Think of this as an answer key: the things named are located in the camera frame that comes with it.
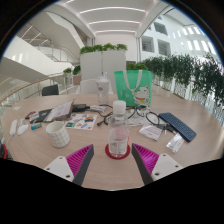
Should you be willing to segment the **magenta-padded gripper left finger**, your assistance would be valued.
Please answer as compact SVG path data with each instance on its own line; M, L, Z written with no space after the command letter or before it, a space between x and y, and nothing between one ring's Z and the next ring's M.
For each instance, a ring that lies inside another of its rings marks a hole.
M67 157L58 156L44 170L81 186L93 155L94 146L88 145Z

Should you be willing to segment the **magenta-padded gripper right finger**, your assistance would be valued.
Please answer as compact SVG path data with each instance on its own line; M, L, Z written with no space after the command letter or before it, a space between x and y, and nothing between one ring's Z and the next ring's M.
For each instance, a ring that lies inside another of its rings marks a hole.
M145 185L182 169L168 154L157 154L135 143L132 144L132 155Z

